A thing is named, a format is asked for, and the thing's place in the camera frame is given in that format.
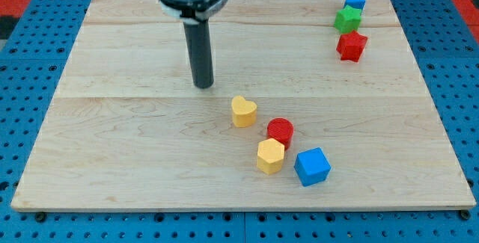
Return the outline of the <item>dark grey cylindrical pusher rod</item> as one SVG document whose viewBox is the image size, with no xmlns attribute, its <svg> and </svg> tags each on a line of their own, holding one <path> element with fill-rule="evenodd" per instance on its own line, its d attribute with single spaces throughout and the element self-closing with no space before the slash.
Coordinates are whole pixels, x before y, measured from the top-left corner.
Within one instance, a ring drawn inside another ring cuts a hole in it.
<svg viewBox="0 0 479 243">
<path fill-rule="evenodd" d="M 213 85 L 213 60 L 210 44 L 209 22 L 183 23 L 190 69 L 194 86 L 206 89 Z"/>
</svg>

